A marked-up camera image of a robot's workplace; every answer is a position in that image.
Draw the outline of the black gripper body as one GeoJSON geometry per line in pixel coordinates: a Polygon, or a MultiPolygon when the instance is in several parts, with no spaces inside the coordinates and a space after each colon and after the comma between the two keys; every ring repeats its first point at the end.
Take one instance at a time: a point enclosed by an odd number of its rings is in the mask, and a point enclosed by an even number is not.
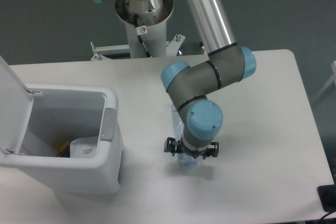
{"type": "Polygon", "coordinates": [[[191,150],[188,148],[184,143],[181,143],[181,151],[185,153],[188,156],[191,156],[193,158],[197,157],[203,157],[205,153],[207,152],[208,147],[205,147],[203,150],[191,150]]]}

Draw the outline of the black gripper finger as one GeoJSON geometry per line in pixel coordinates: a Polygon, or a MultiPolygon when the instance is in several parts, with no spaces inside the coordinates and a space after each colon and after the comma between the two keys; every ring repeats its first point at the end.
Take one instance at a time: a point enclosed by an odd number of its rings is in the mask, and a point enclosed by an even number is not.
{"type": "Polygon", "coordinates": [[[176,140],[172,137],[168,137],[164,143],[164,152],[171,153],[172,156],[175,154],[182,154],[182,142],[181,140],[176,140]]]}
{"type": "Polygon", "coordinates": [[[216,158],[219,154],[219,143],[211,142],[208,148],[204,151],[202,159],[205,160],[208,157],[216,158]]]}

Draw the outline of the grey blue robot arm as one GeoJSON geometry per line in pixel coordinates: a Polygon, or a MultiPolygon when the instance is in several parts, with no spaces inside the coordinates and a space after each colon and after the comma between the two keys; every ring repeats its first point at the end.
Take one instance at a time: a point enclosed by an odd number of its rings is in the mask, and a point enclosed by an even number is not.
{"type": "MultiPolygon", "coordinates": [[[[223,113],[207,95],[250,77],[256,59],[250,49],[238,46],[221,0],[187,1],[208,60],[193,67],[177,61],[161,73],[164,88],[184,123],[181,138],[168,138],[164,151],[216,157],[219,144],[214,138],[221,129],[223,113]]],[[[166,21],[173,0],[115,0],[115,9],[126,26],[132,58],[167,56],[166,21]]]]}

